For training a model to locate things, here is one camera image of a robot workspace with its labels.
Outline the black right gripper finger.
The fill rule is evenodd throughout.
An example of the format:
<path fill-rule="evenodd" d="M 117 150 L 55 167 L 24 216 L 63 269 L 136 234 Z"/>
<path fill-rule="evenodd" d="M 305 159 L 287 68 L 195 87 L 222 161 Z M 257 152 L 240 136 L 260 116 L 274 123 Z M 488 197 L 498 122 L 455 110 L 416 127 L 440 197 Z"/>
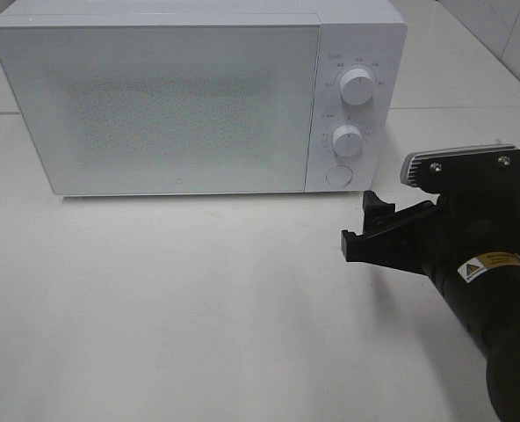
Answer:
<path fill-rule="evenodd" d="M 396 206 L 393 203 L 384 202 L 374 191 L 368 190 L 363 195 L 362 209 L 364 212 L 363 232 L 370 233 L 377 230 L 388 217 L 395 214 Z"/>
<path fill-rule="evenodd" d="M 383 258 L 383 243 L 379 236 L 341 232 L 341 251 L 347 262 L 379 264 Z"/>

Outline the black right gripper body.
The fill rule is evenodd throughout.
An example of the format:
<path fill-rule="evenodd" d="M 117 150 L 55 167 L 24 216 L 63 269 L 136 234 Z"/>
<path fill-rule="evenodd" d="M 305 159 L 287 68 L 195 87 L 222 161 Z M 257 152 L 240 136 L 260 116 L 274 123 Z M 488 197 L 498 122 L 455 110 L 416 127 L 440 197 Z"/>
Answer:
<path fill-rule="evenodd" d="M 480 263 L 468 280 L 495 263 L 520 265 L 520 190 L 440 194 L 395 211 L 376 230 L 383 243 L 378 266 L 425 274 Z"/>

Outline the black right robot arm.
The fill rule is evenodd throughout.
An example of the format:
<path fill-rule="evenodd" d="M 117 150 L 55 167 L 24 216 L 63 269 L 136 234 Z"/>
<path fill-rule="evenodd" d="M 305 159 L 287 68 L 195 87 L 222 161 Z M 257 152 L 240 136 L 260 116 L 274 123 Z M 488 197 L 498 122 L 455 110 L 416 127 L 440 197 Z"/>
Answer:
<path fill-rule="evenodd" d="M 427 277 L 486 358 L 498 419 L 520 421 L 520 190 L 442 193 L 397 210 L 368 191 L 349 262 Z"/>

